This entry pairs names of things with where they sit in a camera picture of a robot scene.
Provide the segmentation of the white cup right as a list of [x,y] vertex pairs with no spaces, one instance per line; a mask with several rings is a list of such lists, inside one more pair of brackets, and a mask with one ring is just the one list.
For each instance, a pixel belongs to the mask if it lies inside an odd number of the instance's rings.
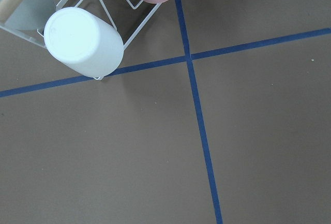
[[117,30],[78,7],[52,14],[43,36],[55,59],[90,78],[102,79],[111,74],[124,56],[124,43]]

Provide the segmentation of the light grey cup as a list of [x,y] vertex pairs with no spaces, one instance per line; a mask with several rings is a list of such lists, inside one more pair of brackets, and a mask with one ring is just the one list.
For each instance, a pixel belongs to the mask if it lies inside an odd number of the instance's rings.
[[23,0],[10,18],[1,23],[18,30],[35,30],[43,28],[54,12],[54,0]]

